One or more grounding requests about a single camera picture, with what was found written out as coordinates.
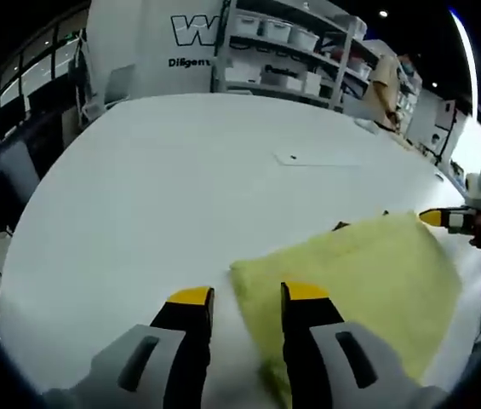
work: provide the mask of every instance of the desk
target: desk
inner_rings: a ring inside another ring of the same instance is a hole
[[[226,273],[384,210],[454,206],[433,165],[345,115],[247,95],[127,101],[91,124],[31,197],[3,269],[2,340],[44,390],[71,387],[90,360],[181,288],[216,289],[205,407],[272,407]],[[463,292],[426,383],[449,389],[481,314],[481,253],[435,234]]]

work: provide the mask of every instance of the ceiling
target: ceiling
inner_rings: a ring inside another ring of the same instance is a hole
[[[86,0],[0,2],[0,66],[36,30],[55,16]],[[386,41],[398,54],[411,55],[426,87],[444,98],[470,99],[471,88],[463,47],[450,17],[455,8],[472,41],[478,69],[481,105],[481,3],[451,0],[448,3],[334,0],[369,26],[369,37]],[[379,11],[388,17],[382,19]]]

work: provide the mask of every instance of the beige shirt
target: beige shirt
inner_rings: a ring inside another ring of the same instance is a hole
[[[369,75],[370,84],[363,97],[363,101],[371,107],[375,113],[375,121],[390,130],[394,129],[393,124],[386,116],[386,109],[390,107],[393,111],[397,108],[399,95],[399,77],[397,69],[399,61],[395,57],[383,55],[376,65],[376,68]],[[386,85],[383,89],[384,98],[388,107],[384,107],[376,95],[374,83]]]

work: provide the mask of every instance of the white tabletop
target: white tabletop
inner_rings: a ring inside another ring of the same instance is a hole
[[[231,262],[338,221],[461,205],[435,173],[385,133],[316,107],[245,95],[124,102],[68,147],[28,203],[3,273],[3,343],[39,390],[67,388],[170,294],[212,285],[203,405],[271,406],[227,279]],[[477,334],[481,254],[465,237],[434,232],[464,285],[424,380],[449,389]]]

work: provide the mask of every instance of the yellow towel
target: yellow towel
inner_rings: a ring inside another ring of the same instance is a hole
[[[414,379],[437,352],[461,289],[454,265],[414,213],[358,222],[233,263],[232,286],[262,370],[289,406],[280,321],[280,283],[287,279],[325,288],[342,317],[392,345]]]

